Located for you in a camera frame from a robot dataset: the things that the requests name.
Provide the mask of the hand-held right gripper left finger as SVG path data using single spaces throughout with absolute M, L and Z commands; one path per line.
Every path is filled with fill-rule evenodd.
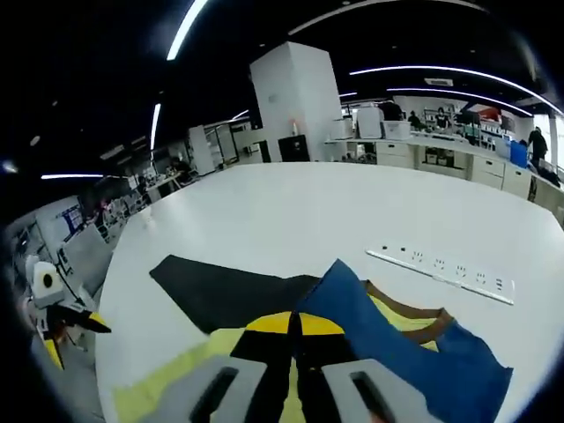
M 214 355 L 169 385 L 149 422 L 277 422 L 289 390 L 293 314 L 247 325 L 228 355 Z

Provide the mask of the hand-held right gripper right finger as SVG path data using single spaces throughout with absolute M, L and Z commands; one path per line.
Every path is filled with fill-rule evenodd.
M 424 396 L 374 359 L 359 359 L 334 322 L 295 316 L 297 391 L 307 422 L 428 422 Z

